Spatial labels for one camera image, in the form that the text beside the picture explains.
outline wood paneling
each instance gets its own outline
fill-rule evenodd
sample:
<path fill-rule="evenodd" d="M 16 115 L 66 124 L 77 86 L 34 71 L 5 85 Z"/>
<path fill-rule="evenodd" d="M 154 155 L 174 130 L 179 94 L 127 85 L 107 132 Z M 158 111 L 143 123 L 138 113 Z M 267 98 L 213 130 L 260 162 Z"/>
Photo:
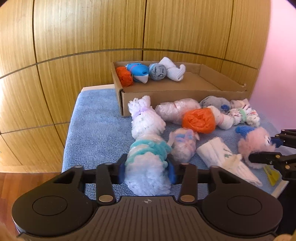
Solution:
<path fill-rule="evenodd" d="M 177 53 L 169 51 L 145 50 L 143 54 L 144 61 L 160 61 L 163 57 L 168 57 L 174 62 L 188 62 L 196 64 L 205 64 L 214 70 L 220 71 L 222 60 L 196 54 Z"/>
<path fill-rule="evenodd" d="M 149 0 L 144 48 L 224 58 L 232 0 Z"/>
<path fill-rule="evenodd" d="M 84 51 L 142 48 L 145 0 L 35 0 L 37 61 Z"/>
<path fill-rule="evenodd" d="M 2 166 L 21 166 L 22 164 L 13 155 L 2 136 L 0 136 L 0 171 Z"/>
<path fill-rule="evenodd" d="M 234 0 L 226 59 L 259 68 L 268 36 L 270 0 Z"/>
<path fill-rule="evenodd" d="M 66 140 L 67 140 L 69 125 L 70 125 L 70 123 L 55 125 L 57 132 L 58 132 L 64 146 L 65 146 Z"/>
<path fill-rule="evenodd" d="M 30 172 L 43 167 L 44 172 L 60 172 L 64 148 L 54 126 L 2 134 L 17 159 Z"/>
<path fill-rule="evenodd" d="M 0 131 L 52 124 L 42 93 L 37 67 L 32 66 L 0 80 Z"/>
<path fill-rule="evenodd" d="M 221 73 L 241 85 L 246 84 L 247 91 L 249 95 L 251 95 L 258 75 L 257 69 L 229 61 L 223 61 Z"/>
<path fill-rule="evenodd" d="M 140 50 L 107 51 L 39 64 L 40 79 L 54 123 L 70 122 L 83 87 L 113 83 L 111 62 L 140 60 L 141 54 Z"/>
<path fill-rule="evenodd" d="M 33 0 L 9 0 L 0 8 L 0 77 L 35 63 Z"/>
<path fill-rule="evenodd" d="M 54 178 L 59 173 L 0 173 L 0 223 L 15 235 L 19 235 L 11 216 L 15 200 L 24 193 Z"/>

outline blue terry cloth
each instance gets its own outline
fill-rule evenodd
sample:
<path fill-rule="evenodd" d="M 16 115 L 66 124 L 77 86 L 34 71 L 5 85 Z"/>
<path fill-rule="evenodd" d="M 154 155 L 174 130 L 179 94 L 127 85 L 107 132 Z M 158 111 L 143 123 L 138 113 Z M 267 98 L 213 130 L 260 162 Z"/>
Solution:
<path fill-rule="evenodd" d="M 264 127 L 271 136 L 278 133 L 275 127 L 267 119 L 259 114 L 261 126 Z M 179 125 L 168 123 L 162 138 L 168 141 L 169 133 L 180 128 Z M 236 126 L 229 130 L 216 128 L 211 134 L 200 134 L 200 141 L 197 147 L 219 136 L 230 150 L 237 154 L 237 143 L 241 135 L 235 132 Z M 135 140 L 131 136 L 131 117 L 122 117 L 117 104 L 114 89 L 89 90 L 81 92 L 77 98 L 68 137 L 64 152 L 62 171 L 76 165 L 83 165 L 84 169 L 94 169 L 99 164 L 105 162 L 116 162 L 123 153 L 128 153 L 131 144 Z M 280 147 L 277 151 L 283 155 L 291 152 L 286 147 Z M 190 163 L 198 166 L 199 169 L 207 169 L 206 164 L 195 153 Z M 263 169 L 251 169 L 252 172 L 263 183 L 261 189 L 272 193 L 276 186 L 272 187 Z M 170 195 L 178 196 L 180 184 L 172 185 Z M 113 185 L 117 199 L 120 196 L 133 193 L 126 184 Z M 96 199 L 96 189 L 94 184 L 86 186 L 85 193 Z M 203 199 L 208 194 L 207 185 L 198 185 L 198 198 Z"/>

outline pink fluffy ball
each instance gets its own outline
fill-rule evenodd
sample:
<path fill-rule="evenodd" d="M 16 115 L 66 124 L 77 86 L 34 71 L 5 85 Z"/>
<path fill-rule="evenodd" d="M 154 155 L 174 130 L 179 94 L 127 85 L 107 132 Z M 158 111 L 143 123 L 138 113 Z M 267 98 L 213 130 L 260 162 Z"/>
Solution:
<path fill-rule="evenodd" d="M 269 133 L 262 127 L 250 131 L 246 138 L 241 138 L 238 143 L 239 153 L 243 156 L 246 164 L 252 168 L 262 168 L 265 164 L 252 163 L 249 155 L 261 151 L 275 151 L 275 145 L 271 145 Z"/>

